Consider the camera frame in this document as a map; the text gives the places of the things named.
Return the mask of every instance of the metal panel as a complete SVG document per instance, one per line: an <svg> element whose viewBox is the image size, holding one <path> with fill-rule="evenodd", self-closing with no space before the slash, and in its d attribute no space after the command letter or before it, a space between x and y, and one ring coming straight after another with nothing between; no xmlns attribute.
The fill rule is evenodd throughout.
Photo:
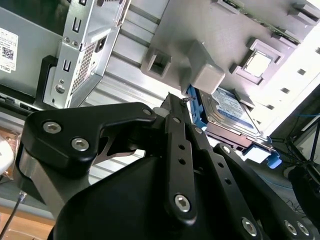
<svg viewBox="0 0 320 240"><path fill-rule="evenodd" d="M131 4L147 14L161 19L169 0L132 0Z"/></svg>
<svg viewBox="0 0 320 240"><path fill-rule="evenodd" d="M115 43L113 51L123 57L126 57L127 59L141 64L146 52L148 51L148 48L120 34Z"/></svg>
<svg viewBox="0 0 320 240"><path fill-rule="evenodd" d="M0 71L0 83L36 96L42 59L57 55L62 37L1 7L0 23L0 28L18 35L16 70Z"/></svg>

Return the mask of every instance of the black metal bracket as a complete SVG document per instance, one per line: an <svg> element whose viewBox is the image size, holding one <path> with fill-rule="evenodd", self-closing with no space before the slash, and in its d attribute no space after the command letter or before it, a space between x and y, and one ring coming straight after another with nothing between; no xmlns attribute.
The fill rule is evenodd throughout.
<svg viewBox="0 0 320 240"><path fill-rule="evenodd" d="M50 199L46 186L53 185L24 175L21 159L24 166L33 158L50 168L45 179L59 180L54 191L63 194L63 179L69 188L78 186L92 164L146 151L144 158L64 198L53 239L101 239L106 231L110 239L313 239L302 219L232 149L212 149L191 124L185 102L169 94L162 107L169 111L166 117L142 103L124 103L27 118L16 168L29 183L24 190L38 198L45 192L43 199ZM55 123L52 129L45 128L48 122ZM78 138L86 140L85 148L75 149Z"/></svg>

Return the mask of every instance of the sticker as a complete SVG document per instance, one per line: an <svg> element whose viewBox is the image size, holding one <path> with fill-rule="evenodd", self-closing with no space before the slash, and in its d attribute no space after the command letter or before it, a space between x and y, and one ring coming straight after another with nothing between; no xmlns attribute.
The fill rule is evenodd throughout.
<svg viewBox="0 0 320 240"><path fill-rule="evenodd" d="M7 73L16 70L18 35L0 28L0 70Z"/></svg>
<svg viewBox="0 0 320 240"><path fill-rule="evenodd" d="M241 107L235 95L218 88L212 94L212 97L218 102L219 105L216 106L216 109L221 115L236 121L249 129L254 129L251 119Z"/></svg>

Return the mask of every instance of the black cable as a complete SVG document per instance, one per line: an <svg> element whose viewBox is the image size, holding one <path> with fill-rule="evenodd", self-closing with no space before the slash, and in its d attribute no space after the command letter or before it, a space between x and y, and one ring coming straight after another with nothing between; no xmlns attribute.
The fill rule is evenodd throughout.
<svg viewBox="0 0 320 240"><path fill-rule="evenodd" d="M9 219L6 221L4 228L2 229L2 232L0 233L0 240L2 240L4 238L11 221L14 218L16 211L18 210L19 204L25 199L26 196L27 196L27 194L25 192L23 192L23 191L20 192L18 200L16 201L16 204L13 208L13 211L12 211Z"/></svg>
<svg viewBox="0 0 320 240"><path fill-rule="evenodd" d="M316 130L315 130L312 151L311 151L311 156L310 156L311 161L314 161L314 159L315 159L315 154L316 154L316 149L317 149L317 144L318 144L318 138L319 138L319 133L320 133L320 120L319 119L317 120L317 124L316 124Z"/></svg>
<svg viewBox="0 0 320 240"><path fill-rule="evenodd" d="M293 128L291 129L290 133L287 135L286 139L290 138L290 135L294 132L296 126L298 125L299 119L300 119L300 116L298 116L296 118L295 124L294 124Z"/></svg>

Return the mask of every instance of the blue plastic tab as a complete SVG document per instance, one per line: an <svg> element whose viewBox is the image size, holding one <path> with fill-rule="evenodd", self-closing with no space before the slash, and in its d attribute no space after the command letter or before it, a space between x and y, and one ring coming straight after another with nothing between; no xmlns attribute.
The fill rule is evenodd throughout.
<svg viewBox="0 0 320 240"><path fill-rule="evenodd" d="M280 155L276 151L273 152L266 160L268 161L267 166L271 169L275 169L282 163Z"/></svg>
<svg viewBox="0 0 320 240"><path fill-rule="evenodd" d="M188 95L194 98L190 103L193 123L198 128L205 131L207 129L207 124L201 119L201 114L204 111L204 107L202 106L202 104L199 104L196 89L193 86L190 86L186 92Z"/></svg>

